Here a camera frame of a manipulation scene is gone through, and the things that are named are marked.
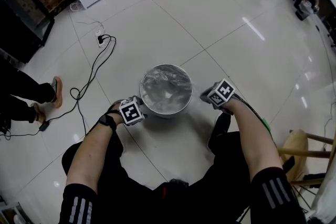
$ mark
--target glass panel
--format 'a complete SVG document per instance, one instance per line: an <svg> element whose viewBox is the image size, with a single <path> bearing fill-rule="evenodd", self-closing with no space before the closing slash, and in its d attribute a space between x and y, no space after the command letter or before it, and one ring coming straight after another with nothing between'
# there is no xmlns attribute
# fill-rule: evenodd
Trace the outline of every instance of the glass panel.
<svg viewBox="0 0 336 224"><path fill-rule="evenodd" d="M50 20L33 0L4 0L4 2L36 36L43 38Z"/></svg>

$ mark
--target power strip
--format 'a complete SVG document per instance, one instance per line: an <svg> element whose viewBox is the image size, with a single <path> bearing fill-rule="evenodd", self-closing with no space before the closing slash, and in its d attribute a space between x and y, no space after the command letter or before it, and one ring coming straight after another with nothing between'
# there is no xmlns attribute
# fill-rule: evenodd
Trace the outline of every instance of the power strip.
<svg viewBox="0 0 336 224"><path fill-rule="evenodd" d="M103 43L99 43L98 37L101 36L101 35L102 35L101 30L98 30L98 31L96 32L96 41L97 41L98 47L103 49L103 48L105 48L105 47L107 46L107 44L109 43L109 39L106 38L106 39L103 40Z"/></svg>

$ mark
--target black shoe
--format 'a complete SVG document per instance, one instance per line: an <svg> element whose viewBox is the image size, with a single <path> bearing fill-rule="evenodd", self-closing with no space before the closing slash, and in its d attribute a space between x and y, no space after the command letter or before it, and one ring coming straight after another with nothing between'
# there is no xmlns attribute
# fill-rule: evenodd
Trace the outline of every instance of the black shoe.
<svg viewBox="0 0 336 224"><path fill-rule="evenodd" d="M214 149L216 145L216 139L220 137L223 134L226 134L229 130L231 124L231 116L226 113L222 113L216 123L215 127L212 131L212 134L210 136L209 142L208 142L208 148L215 154Z"/></svg>

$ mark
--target watch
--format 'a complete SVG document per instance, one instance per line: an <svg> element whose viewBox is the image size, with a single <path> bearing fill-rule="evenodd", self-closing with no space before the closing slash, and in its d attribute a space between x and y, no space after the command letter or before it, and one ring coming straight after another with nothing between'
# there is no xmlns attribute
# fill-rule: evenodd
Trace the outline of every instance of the watch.
<svg viewBox="0 0 336 224"><path fill-rule="evenodd" d="M98 122L105 126L110 126L113 132L115 132L117 129L117 124L111 116L103 115L99 118Z"/></svg>

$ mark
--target striped sleeve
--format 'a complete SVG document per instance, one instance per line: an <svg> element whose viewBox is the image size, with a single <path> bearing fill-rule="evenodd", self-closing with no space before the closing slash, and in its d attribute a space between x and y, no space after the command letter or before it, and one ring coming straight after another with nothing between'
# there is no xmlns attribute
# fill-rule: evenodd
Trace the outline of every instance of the striped sleeve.
<svg viewBox="0 0 336 224"><path fill-rule="evenodd" d="M59 224L95 224L97 217L97 194L89 187L81 184L66 186Z"/></svg>
<svg viewBox="0 0 336 224"><path fill-rule="evenodd" d="M251 223L305 224L306 218L278 167L260 171L251 182Z"/></svg>

